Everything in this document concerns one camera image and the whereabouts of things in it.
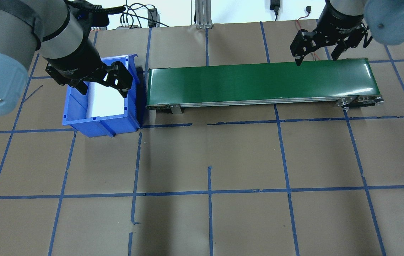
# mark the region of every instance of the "power adapter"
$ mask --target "power adapter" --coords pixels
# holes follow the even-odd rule
[[[279,13],[280,7],[281,7],[281,0],[270,0],[270,10],[274,10],[276,16]]]
[[[155,21],[159,21],[158,9],[151,8],[148,12],[148,27],[158,27],[158,23]]]

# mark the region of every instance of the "white wall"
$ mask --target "white wall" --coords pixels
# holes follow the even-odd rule
[[[133,3],[152,4],[158,8],[161,22],[168,26],[188,26],[193,24],[194,0],[88,0],[92,4],[105,8]],[[305,8],[310,5],[311,15],[308,19],[318,19],[325,0],[281,0],[278,15],[279,21],[288,21],[305,16]],[[270,0],[211,0],[211,16],[213,23],[243,23],[257,21],[274,21],[274,11],[269,10]],[[148,17],[145,8],[136,10],[138,16]],[[120,15],[109,16],[111,24],[108,29],[120,26]],[[140,19],[143,27],[148,27],[148,21]]]

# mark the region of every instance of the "plug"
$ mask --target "plug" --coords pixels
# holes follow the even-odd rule
[[[278,15],[280,7],[281,0],[270,0],[270,10],[274,10],[276,15]]]

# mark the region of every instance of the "blue plastic bin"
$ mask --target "blue plastic bin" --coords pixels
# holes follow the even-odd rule
[[[88,94],[82,95],[77,89],[68,86],[66,102],[64,103],[63,125],[70,125],[87,137],[110,136],[119,133],[135,132],[140,127],[136,116],[136,90],[140,83],[135,69],[133,55],[122,55],[102,58],[107,65],[115,61],[121,61],[133,76],[132,87],[128,91],[128,96],[124,99],[124,114],[86,118],[88,109]]]

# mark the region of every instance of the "red wire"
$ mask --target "red wire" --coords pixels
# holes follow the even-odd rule
[[[300,27],[300,30],[301,30],[302,28],[301,28],[300,22],[298,20],[295,20],[295,21],[296,21],[296,24],[298,24],[298,26]]]
[[[300,18],[298,18],[298,19],[300,20],[300,19],[304,19],[304,18],[307,18],[307,17],[309,16],[309,14],[310,14],[310,13],[308,13],[308,15],[306,15],[306,16],[303,16],[303,17],[300,17]]]
[[[298,18],[297,20],[295,20],[295,21],[296,21],[296,24],[298,24],[298,26],[299,26],[300,29],[302,29],[302,28],[301,28],[301,24],[300,24],[299,19],[307,18],[308,16],[309,16],[309,14],[306,15],[306,16],[304,16],[304,17],[300,17],[300,18]],[[317,57],[317,59],[320,60],[320,57],[319,57],[315,52],[314,52],[314,56]]]

